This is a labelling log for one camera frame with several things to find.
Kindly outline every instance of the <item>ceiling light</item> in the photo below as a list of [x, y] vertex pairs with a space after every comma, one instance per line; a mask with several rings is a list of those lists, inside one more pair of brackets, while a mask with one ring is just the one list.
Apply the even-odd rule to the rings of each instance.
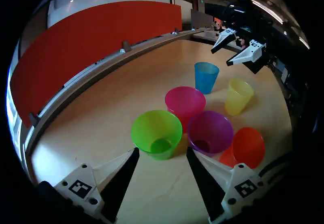
[[262, 5], [261, 3], [252, 0], [253, 4], [260, 7], [262, 10], [264, 10], [265, 12], [267, 12], [269, 15], [271, 15], [273, 18], [275, 18], [280, 24], [282, 24], [284, 21], [283, 19], [281, 19], [280, 16], [278, 16], [276, 13], [274, 13], [271, 9], [267, 8], [266, 6]]
[[308, 49], [310, 49], [310, 47], [309, 47], [309, 45], [307, 44], [307, 42], [304, 40], [304, 39], [302, 39], [301, 37], [299, 37], [299, 40], [308, 48]]
[[237, 10], [237, 9], [234, 9], [234, 11], [238, 11], [238, 12], [241, 12], [241, 13], [245, 13], [245, 11], [241, 11], [241, 10]]
[[270, 16], [272, 16], [273, 18], [275, 18], [280, 24], [283, 24], [284, 21], [283, 19], [280, 18], [280, 16], [278, 16], [276, 13], [274, 13], [272, 10], [270, 10], [268, 7], [262, 5], [261, 3], [252, 0], [253, 4], [260, 7], [262, 10], [264, 10], [265, 12], [267, 12]]

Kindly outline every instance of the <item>yellow plastic cup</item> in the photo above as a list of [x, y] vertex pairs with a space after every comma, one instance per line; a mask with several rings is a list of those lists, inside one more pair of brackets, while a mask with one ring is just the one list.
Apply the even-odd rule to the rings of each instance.
[[254, 95], [253, 88], [245, 81], [233, 78], [228, 85], [225, 110], [229, 115], [238, 115]]

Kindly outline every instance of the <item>orange partition panel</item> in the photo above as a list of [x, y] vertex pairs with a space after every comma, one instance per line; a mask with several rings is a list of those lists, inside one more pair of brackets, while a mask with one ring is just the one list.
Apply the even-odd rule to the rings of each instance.
[[221, 25], [221, 23], [222, 23], [222, 21], [221, 20], [219, 20], [218, 18], [216, 18], [216, 17], [214, 17], [214, 21], [217, 21], [220, 25]]
[[13, 101], [24, 125], [77, 73], [122, 48], [175, 28], [180, 6], [126, 1], [79, 11], [50, 27], [26, 50], [11, 77]]

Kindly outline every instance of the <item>orange plastic cup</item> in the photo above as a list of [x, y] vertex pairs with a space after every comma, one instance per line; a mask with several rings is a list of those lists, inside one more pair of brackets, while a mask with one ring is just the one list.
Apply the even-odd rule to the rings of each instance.
[[262, 135], [254, 128], [244, 127], [236, 132], [231, 147], [221, 155], [220, 163], [234, 167], [242, 162], [254, 169], [262, 162], [264, 155]]
[[220, 156], [219, 162], [223, 163], [224, 165], [230, 166], [231, 168], [234, 168], [234, 166], [239, 163], [233, 156], [232, 145], [223, 152], [223, 154]]

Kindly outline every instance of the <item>table surface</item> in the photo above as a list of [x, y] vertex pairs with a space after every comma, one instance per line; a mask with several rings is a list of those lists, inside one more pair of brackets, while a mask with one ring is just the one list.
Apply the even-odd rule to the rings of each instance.
[[[220, 68], [206, 110], [228, 117], [235, 132], [254, 127], [264, 137], [266, 155], [256, 169], [292, 149], [287, 141], [291, 123], [280, 87], [267, 67], [254, 75], [243, 64], [227, 67], [234, 52], [211, 45], [177, 40], [146, 53], [87, 89], [47, 128], [32, 155], [38, 181], [56, 185], [81, 163], [97, 166], [134, 147], [130, 130], [142, 113], [164, 109], [165, 94], [182, 85], [194, 87], [194, 64], [210, 62]], [[228, 82], [247, 81], [255, 96], [243, 112], [231, 117], [224, 110]], [[183, 135], [174, 156], [156, 161], [141, 152], [118, 213], [117, 223], [208, 223], [208, 213], [191, 172]]]

